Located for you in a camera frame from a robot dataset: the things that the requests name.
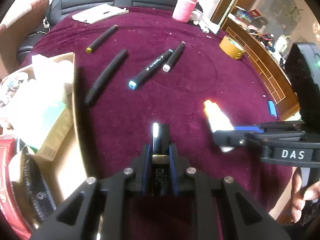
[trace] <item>pink bottle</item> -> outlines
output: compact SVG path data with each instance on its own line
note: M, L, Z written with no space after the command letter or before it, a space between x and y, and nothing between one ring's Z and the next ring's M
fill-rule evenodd
M179 22L188 22L197 2L197 0L178 0L172 18Z

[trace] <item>wooden shelf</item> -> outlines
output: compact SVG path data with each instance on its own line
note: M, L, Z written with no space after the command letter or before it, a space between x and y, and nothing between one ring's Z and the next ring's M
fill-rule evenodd
M298 99L278 62L260 42L230 18L222 26L222 30L244 47L244 57L251 61L270 92L280 119L285 120L295 114L300 109Z

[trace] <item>finger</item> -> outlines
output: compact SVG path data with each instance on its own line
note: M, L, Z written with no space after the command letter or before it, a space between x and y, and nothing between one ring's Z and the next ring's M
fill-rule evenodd
M298 210L302 210L306 204L306 201L303 199L303 196L300 193L296 193L292 196L291 204Z
M320 197L320 181L308 187L303 195L304 200L315 200Z
M292 193L297 193L302 187L301 170L297 168L292 176Z
M293 222L296 223L301 218L301 210L296 209L295 207L291 208L291 215L293 218Z

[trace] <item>maroon carpet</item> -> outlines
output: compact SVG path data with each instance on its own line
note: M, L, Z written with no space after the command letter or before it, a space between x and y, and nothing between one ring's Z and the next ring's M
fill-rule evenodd
M83 89L87 91L121 49L129 50L129 57L90 110L105 175L125 168L132 157L140 154L143 143L151 142L153 122L168 123L171 140L193 167L217 178L234 177L269 211L289 182L292 168L262 164L258 154L249 154L245 148L223 155L211 141L203 113L203 102L211 99L233 125L274 121L267 105L271 96L248 59L243 57L237 61L222 52L219 43L225 35L223 31L217 36L210 33L212 38L208 38L198 26L173 20L171 12L151 8L130 8L129 11L93 25L74 21L69 16L32 51L33 55L40 53L47 57L73 51L77 66L83 68ZM86 47L113 24L119 25L118 31L95 53L87 54ZM175 49L181 41L186 42L186 47L170 73L159 70L140 89L128 88L131 78L167 49ZM29 64L30 59L29 56L23 66ZM175 228L185 232L181 216L170 214L168 217L163 213L162 218L154 220L149 213L148 218L139 218L135 223L156 225L157 221L166 221L165 228L172 231L175 217L178 221ZM146 227L145 231L146 235L142 237L139 232L133 239L150 239L151 235L161 239L164 228Z

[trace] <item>cardboard box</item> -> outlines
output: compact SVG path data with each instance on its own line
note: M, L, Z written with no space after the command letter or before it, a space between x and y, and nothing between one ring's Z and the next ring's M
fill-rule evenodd
M7 118L15 133L34 154L53 161L61 143L73 126L71 110L47 95L39 82L31 79L10 103Z
M72 52L51 57L51 59L55 62L69 60L74 66L76 65L75 54ZM32 64L19 69L17 72L26 72L29 79L35 78ZM76 111L74 106L76 100L74 92L72 92L67 99L67 108L72 112L73 116L73 127L62 141L53 161L46 161L37 155L34 156L57 206L67 199L87 178L75 122Z

